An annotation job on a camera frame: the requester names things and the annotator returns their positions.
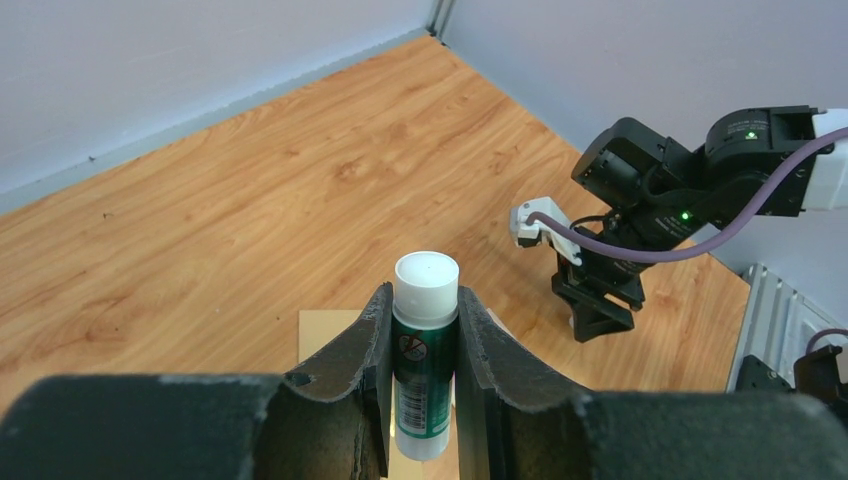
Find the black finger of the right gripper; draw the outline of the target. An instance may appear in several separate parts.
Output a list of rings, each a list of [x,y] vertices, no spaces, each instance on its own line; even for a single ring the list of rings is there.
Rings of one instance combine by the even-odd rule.
[[[597,313],[595,298],[580,292],[565,292],[559,296],[571,309],[574,338],[580,343],[594,339],[597,336],[594,326]]]
[[[615,303],[588,305],[583,307],[582,339],[594,338],[634,329],[632,313]]]

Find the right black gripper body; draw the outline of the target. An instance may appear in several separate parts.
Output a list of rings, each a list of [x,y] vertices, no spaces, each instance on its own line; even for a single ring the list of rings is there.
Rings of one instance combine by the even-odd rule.
[[[557,253],[557,273],[552,277],[552,290],[567,303],[602,302],[607,296],[624,302],[632,311],[643,308],[646,300],[641,282],[641,270],[621,269],[618,260],[592,252],[575,265]]]

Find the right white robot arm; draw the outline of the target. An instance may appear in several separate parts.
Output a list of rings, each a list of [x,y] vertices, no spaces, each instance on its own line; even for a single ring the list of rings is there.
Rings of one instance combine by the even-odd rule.
[[[706,225],[729,231],[794,154],[800,161],[762,200],[759,213],[796,217],[808,209],[845,206],[843,182],[829,193],[817,193],[816,187],[846,167],[846,141],[822,142],[846,125],[843,108],[747,108],[720,118],[695,150],[631,117],[604,130],[571,176],[608,211],[598,217],[599,231],[590,230],[587,218],[570,228],[607,248],[627,249],[630,257],[587,248],[577,263],[558,256],[552,288],[571,309],[574,338],[587,342],[631,330],[645,300],[641,274],[655,264],[656,255]],[[818,148],[807,152],[812,141]]]

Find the tan kraft envelope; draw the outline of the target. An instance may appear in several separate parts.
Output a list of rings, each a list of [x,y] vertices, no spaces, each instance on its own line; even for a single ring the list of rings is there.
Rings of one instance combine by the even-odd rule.
[[[301,310],[298,313],[298,361],[323,348],[359,317],[358,310]],[[440,456],[429,461],[406,457],[396,444],[394,414],[390,416],[389,479],[459,479],[456,421],[451,420],[449,443]]]

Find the white green glue stick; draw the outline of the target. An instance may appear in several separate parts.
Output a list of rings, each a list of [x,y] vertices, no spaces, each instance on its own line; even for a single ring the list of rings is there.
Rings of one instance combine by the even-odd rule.
[[[449,443],[458,280],[458,264],[440,252],[409,253],[395,264],[391,327],[395,441],[412,460],[433,460]]]

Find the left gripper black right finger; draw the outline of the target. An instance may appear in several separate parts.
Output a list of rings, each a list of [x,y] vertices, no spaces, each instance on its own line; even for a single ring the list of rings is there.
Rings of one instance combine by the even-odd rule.
[[[843,479],[847,432],[801,394],[593,391],[458,294],[463,479]]]

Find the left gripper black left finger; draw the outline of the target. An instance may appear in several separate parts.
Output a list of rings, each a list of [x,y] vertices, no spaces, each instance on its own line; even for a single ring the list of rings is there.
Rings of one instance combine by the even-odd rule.
[[[1,421],[5,479],[378,479],[388,473],[390,283],[275,374],[55,375]]]

